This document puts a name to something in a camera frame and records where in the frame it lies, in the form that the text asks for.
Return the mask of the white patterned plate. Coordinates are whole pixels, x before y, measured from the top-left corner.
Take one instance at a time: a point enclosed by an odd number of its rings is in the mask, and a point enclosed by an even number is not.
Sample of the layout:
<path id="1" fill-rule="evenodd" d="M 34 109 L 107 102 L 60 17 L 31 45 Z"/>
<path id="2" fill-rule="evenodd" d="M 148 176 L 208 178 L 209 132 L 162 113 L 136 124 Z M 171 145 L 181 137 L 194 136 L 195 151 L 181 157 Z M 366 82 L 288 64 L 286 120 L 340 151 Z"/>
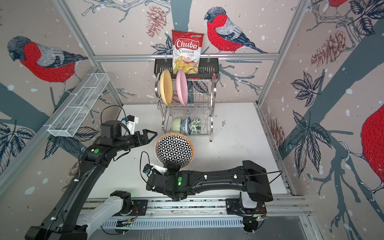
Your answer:
<path id="1" fill-rule="evenodd" d="M 162 164 L 172 162 L 184 168 L 194 159 L 195 149 L 192 142 L 184 135 L 168 133 L 157 141 L 155 153 Z"/>

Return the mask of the yellow plate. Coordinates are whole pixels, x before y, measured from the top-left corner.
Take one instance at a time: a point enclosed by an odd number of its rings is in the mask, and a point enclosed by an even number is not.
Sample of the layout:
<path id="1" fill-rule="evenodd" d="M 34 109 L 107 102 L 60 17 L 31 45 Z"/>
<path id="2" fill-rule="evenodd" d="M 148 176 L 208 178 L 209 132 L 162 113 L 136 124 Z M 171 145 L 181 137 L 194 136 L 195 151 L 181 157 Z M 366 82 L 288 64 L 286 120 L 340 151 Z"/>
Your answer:
<path id="1" fill-rule="evenodd" d="M 170 106 L 173 100 L 173 82 L 169 70 L 164 70 L 160 75 L 161 99 L 166 106 Z"/>

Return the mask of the pink plate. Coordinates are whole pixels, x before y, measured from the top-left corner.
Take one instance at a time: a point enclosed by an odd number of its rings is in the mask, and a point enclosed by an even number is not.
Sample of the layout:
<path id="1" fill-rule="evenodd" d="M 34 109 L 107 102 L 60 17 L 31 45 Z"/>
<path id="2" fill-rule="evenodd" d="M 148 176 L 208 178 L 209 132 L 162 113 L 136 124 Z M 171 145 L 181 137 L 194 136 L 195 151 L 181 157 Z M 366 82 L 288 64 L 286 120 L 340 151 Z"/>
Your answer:
<path id="1" fill-rule="evenodd" d="M 176 77 L 176 87 L 177 87 L 177 94 L 180 103 L 183 106 L 186 106 L 188 104 L 188 83 L 187 83 L 187 78 L 186 74 L 183 70 L 179 70 L 177 72 L 177 77 Z"/>

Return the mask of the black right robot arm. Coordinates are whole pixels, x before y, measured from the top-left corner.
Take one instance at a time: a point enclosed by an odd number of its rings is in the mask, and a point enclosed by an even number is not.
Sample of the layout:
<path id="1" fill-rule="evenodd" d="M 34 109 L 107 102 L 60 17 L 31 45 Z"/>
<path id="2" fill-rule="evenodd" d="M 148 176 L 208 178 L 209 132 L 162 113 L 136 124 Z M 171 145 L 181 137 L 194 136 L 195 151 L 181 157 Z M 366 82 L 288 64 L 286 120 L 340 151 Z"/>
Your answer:
<path id="1" fill-rule="evenodd" d="M 182 171 L 181 165 L 167 161 L 163 167 L 146 164 L 147 191 L 163 194 L 174 202 L 188 196 L 216 190 L 240 191 L 240 208 L 227 207 L 231 214 L 244 217 L 266 216 L 266 202 L 273 201 L 268 172 L 258 164 L 246 160 L 241 166 L 224 171 Z"/>

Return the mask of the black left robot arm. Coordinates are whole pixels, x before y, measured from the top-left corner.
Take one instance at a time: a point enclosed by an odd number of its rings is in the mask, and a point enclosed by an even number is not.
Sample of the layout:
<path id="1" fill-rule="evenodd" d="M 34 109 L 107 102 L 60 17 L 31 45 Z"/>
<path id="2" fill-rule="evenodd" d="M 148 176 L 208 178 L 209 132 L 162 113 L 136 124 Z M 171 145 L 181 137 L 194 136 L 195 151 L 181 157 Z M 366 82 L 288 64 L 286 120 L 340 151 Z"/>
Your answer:
<path id="1" fill-rule="evenodd" d="M 56 204 L 50 215 L 39 226 L 28 229 L 26 240 L 86 240 L 91 235 L 91 224 L 77 223 L 81 209 L 95 183 L 120 151 L 126 152 L 149 144 L 158 135 L 144 129 L 131 133 L 121 121 L 106 121 L 101 135 L 87 148 L 80 160 L 78 176 Z"/>

